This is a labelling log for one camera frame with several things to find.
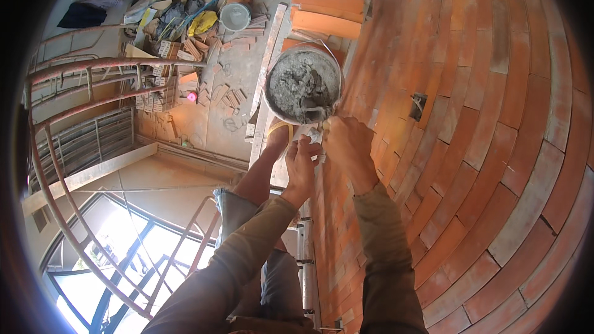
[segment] scaffolding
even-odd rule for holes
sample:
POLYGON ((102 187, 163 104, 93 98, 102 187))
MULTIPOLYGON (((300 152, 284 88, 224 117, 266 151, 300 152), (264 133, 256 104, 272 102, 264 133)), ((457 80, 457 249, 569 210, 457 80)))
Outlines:
MULTIPOLYGON (((208 241, 210 241, 210 237, 214 231, 214 225, 216 225, 216 222, 219 220, 220 215, 219 215, 219 212, 215 213, 214 218, 206 232, 202 231, 202 229, 199 226, 197 226, 196 218, 197 218, 198 214, 200 214, 200 212, 204 208, 204 205, 209 200, 214 201, 214 198, 212 196, 207 196, 204 198, 204 200, 202 201, 200 206, 198 206, 198 209, 196 210, 194 216, 189 221, 188 226, 185 228, 185 231, 182 233, 182 236, 178 242, 178 245, 176 246, 176 248, 173 250, 171 256, 169 257, 169 261, 165 267, 165 270, 163 271, 163 273, 159 274, 160 275, 159 282, 155 286, 153 293, 151 295, 149 295, 149 294, 145 293, 142 290, 142 288, 140 288, 138 285, 133 283, 133 281, 128 276, 126 276, 124 271, 118 266, 118 264, 112 259, 110 254, 100 244, 99 240, 97 239, 97 237, 95 236, 95 234, 93 233, 91 228, 86 223, 82 214, 80 213, 80 210, 78 209, 78 206, 74 202, 71 192, 68 189, 68 186, 66 185, 64 173, 62 171, 63 163, 62 163, 62 165, 60 165, 58 154, 56 154, 56 149, 54 147, 54 140, 52 139, 53 137, 52 137, 52 134, 50 131, 50 125, 55 122, 59 122, 60 120, 63 120, 64 118, 67 118, 72 115, 78 114, 80 112, 86 111, 93 107, 101 106, 103 104, 107 104, 107 103, 113 102, 113 101, 124 100, 126 98, 134 97, 136 95, 143 95, 143 94, 151 93, 151 92, 159 92, 159 91, 162 91, 162 90, 165 90, 168 88, 168 87, 159 87, 159 88, 140 89, 137 91, 120 93, 119 95, 115 95, 115 96, 109 97, 109 98, 104 98, 102 100, 96 100, 94 98, 94 94, 93 94, 93 87, 95 87, 99 84, 98 83, 93 84, 93 75, 97 74, 96 72, 93 73, 93 70, 97 71, 98 69, 107 69, 107 71, 105 72, 107 74, 111 67, 120 68, 122 66, 135 66, 136 67, 136 78, 137 78, 137 80, 141 80, 140 79, 141 75, 142 75, 141 66, 143 66, 143 65, 156 66, 159 64, 167 64, 167 65, 171 65, 171 66, 193 66, 193 67, 204 67, 205 66, 205 64, 202 62, 187 62, 187 61, 167 60, 167 59, 153 60, 150 58, 110 58, 110 57, 106 57, 106 58, 77 61, 77 62, 71 62, 71 63, 67 63, 67 64, 61 64, 58 66, 50 66, 50 67, 47 67, 40 71, 35 71, 32 74, 29 74, 26 78, 25 92, 24 92, 25 108, 28 110, 29 132, 30 132, 30 137, 32 140, 32 144, 31 144, 32 155, 31 156, 32 156, 33 167, 35 170, 37 181, 38 181, 41 191, 43 193, 43 196, 45 197, 45 199, 48 203, 49 211, 51 212, 53 218, 58 223, 58 226, 60 227, 60 230, 64 234, 64 237, 66 238, 66 240, 72 245, 72 248, 75 250, 78 257, 83 261, 83 263, 85 263, 87 265, 89 270, 91 272, 93 272, 93 274, 95 274, 95 276, 97 276, 97 278, 108 288, 108 290, 111 293, 113 293, 116 297, 118 297, 126 306, 128 306, 129 308, 134 310, 140 316, 142 316, 146 319, 149 319, 149 320, 152 319, 152 317, 153 317, 150 314, 150 312, 153 307, 154 301, 160 291, 161 286, 165 283, 165 276, 167 274, 167 271, 173 264, 175 255, 177 254, 179 248, 181 247, 182 242, 186 239, 186 237, 188 236, 188 234, 190 232, 190 229, 193 226, 196 226, 198 228, 199 232, 203 236, 203 239, 200 243, 200 247, 198 249, 197 256, 194 259, 194 263, 192 264, 192 268, 190 268, 189 273, 191 273, 193 270, 196 269, 198 261, 200 260, 202 252, 204 252, 204 249, 205 249, 208 241), (85 72, 87 75, 87 78, 86 78, 87 83, 86 83, 85 88, 88 91, 88 102, 81 104, 79 106, 67 109, 67 110, 62 111, 62 112, 55 114, 53 116, 50 116, 50 117, 46 118, 45 120, 43 120, 42 122, 34 123, 33 122, 33 101, 32 101, 33 88, 39 84, 47 83, 47 81, 52 78, 63 78, 64 74, 68 74, 68 73, 74 74, 76 72, 85 72), (109 278, 107 278, 101 272, 99 267, 85 253, 84 247, 76 240, 74 234, 70 230, 70 227, 68 226, 67 221, 64 219, 62 212, 59 210, 58 205, 56 204, 56 200, 52 196, 52 193, 50 192, 50 189, 49 189, 48 179, 46 177, 47 168, 44 168, 44 166, 42 164, 40 153, 39 153, 40 146, 38 146, 38 144, 36 142, 36 135, 41 131, 44 132, 44 134, 45 134, 46 142, 48 143, 49 154, 52 159, 52 164, 53 164, 55 173, 58 177, 58 180, 62 184, 64 194, 68 200, 68 203, 72 207, 72 210, 74 211, 80 224, 86 230, 86 232, 89 235, 89 237, 91 238, 91 240, 99 248, 100 252, 103 255, 105 255, 106 258, 108 259, 109 263, 111 265, 113 265, 115 270, 124 279, 126 279, 126 281, 128 281, 128 283, 130 283, 130 285, 134 288, 134 290, 136 290, 138 293, 142 294, 142 296, 144 296, 148 300, 148 303, 145 308, 142 308, 137 303, 135 303, 128 295, 123 293, 109 278)), ((125 198, 125 190, 123 188, 121 189, 121 193, 123 194, 123 196, 125 198)))

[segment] window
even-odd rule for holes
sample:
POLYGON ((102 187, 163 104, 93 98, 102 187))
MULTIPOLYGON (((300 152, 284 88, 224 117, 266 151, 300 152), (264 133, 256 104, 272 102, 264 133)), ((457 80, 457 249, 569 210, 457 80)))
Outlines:
MULTIPOLYGON (((125 271, 126 276, 151 295, 163 273, 183 228, 159 222, 151 214, 130 205, 131 214, 122 199, 108 194, 95 194, 81 213, 95 232, 101 245, 125 271)), ((69 226, 86 254, 100 267, 123 293, 140 307, 147 299, 139 294, 103 256, 77 219, 69 226)), ((202 237, 191 232, 177 252, 174 264, 165 276, 151 314, 154 315, 188 274, 202 237)), ((198 269, 206 267, 214 253, 214 243, 204 250, 198 269)), ((60 234, 42 263, 43 280, 55 299, 56 306, 77 333, 139 333, 148 320, 138 315, 115 297, 91 272, 70 244, 60 234)))

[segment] cloth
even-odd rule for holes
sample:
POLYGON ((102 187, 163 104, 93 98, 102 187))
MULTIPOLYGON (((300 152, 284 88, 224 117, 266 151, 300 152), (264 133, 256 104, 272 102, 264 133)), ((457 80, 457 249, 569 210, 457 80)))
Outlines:
MULTIPOLYGON (((221 206, 226 205, 223 202, 231 204, 237 200, 232 196, 226 198, 229 201, 222 200, 221 206)), ((367 256, 360 333, 427 333, 414 290, 412 255, 396 205, 381 183, 369 193, 356 196, 354 202, 367 256)), ((243 287, 257 276, 296 212, 293 205, 278 197, 263 203, 235 232, 227 236, 223 232, 225 239, 209 266, 190 274, 143 333, 227 334, 251 330, 319 334, 305 317, 293 322, 243 316, 227 320, 241 301, 243 287)))
POLYGON ((68 11, 60 20, 59 28, 84 29, 93 26, 100 26, 108 13, 101 8, 84 3, 72 3, 68 11))

